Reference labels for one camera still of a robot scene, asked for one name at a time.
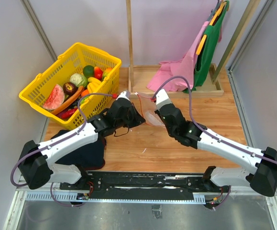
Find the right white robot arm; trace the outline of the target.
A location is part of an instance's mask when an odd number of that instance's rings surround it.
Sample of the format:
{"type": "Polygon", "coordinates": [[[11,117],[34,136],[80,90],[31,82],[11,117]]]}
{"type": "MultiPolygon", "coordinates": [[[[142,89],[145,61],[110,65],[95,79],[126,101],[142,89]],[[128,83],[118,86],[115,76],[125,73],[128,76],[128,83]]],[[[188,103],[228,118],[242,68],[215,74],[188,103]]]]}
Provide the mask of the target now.
{"type": "Polygon", "coordinates": [[[180,109],[172,103],[157,106],[155,113],[164,123],[170,137],[181,145],[215,153],[238,165],[224,169],[210,166],[206,169],[202,187],[212,192],[218,186],[247,186],[255,192],[272,197],[277,190],[277,151],[252,148],[218,135],[211,129],[187,121],[180,109]]]}

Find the clear zip top bag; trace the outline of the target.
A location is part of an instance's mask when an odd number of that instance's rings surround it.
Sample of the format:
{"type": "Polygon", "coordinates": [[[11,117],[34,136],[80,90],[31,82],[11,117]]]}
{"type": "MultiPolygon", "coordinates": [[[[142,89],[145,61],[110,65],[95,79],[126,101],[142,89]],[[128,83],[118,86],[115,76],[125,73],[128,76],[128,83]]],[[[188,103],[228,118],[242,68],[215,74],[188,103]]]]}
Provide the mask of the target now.
{"type": "Polygon", "coordinates": [[[146,124],[153,127],[165,127],[161,119],[155,113],[156,105],[155,102],[151,100],[151,96],[142,92],[135,92],[134,94],[139,99],[141,115],[145,119],[146,124]]]}

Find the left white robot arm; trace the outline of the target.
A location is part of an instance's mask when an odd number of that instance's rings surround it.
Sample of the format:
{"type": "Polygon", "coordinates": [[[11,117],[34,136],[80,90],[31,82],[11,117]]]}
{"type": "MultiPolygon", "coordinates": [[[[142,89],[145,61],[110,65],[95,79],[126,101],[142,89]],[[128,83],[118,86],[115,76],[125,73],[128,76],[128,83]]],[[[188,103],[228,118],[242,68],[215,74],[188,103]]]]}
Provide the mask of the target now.
{"type": "Polygon", "coordinates": [[[71,152],[116,133],[121,127],[133,128],[145,123],[145,119],[126,98],[118,98],[110,108],[94,115],[85,123],[52,140],[36,144],[25,143],[17,168],[25,185],[34,190],[47,183],[68,183],[81,190],[87,186],[83,167],[78,164],[60,165],[56,162],[71,152]]]}

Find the yellow banana bunch toy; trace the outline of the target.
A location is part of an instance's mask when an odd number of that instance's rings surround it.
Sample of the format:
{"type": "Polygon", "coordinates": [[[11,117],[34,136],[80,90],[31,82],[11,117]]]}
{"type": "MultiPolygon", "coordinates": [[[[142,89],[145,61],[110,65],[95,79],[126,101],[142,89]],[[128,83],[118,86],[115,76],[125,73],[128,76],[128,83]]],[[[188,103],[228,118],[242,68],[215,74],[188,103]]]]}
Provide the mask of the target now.
{"type": "Polygon", "coordinates": [[[97,92],[97,88],[101,85],[101,81],[94,78],[94,77],[89,77],[88,78],[88,85],[87,85],[87,88],[88,88],[88,91],[90,93],[95,93],[97,92]]]}

